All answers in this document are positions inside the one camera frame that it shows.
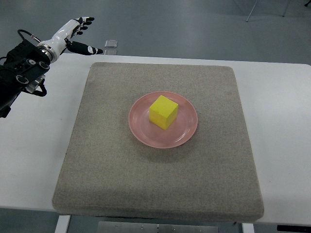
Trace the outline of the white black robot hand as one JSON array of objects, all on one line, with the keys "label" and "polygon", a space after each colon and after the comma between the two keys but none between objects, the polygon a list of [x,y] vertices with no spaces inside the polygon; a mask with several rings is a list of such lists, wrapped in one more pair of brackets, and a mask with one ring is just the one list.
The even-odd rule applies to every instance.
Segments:
[{"label": "white black robot hand", "polygon": [[93,21],[93,17],[71,19],[51,39],[39,42],[38,48],[47,55],[51,63],[57,61],[65,50],[81,55],[102,54],[102,49],[71,40],[74,36],[83,34]]}]

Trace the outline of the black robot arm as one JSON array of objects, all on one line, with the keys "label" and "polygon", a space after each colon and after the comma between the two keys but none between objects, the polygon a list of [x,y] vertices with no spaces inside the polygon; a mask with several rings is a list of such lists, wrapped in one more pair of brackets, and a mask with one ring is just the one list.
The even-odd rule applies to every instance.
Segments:
[{"label": "black robot arm", "polygon": [[55,60],[51,47],[35,46],[25,39],[22,33],[40,43],[36,36],[23,29],[19,29],[17,33],[22,38],[22,42],[6,56],[1,57],[4,60],[0,66],[1,118],[8,116],[11,105],[22,92],[39,97],[46,96],[45,73],[49,71],[50,64]]}]

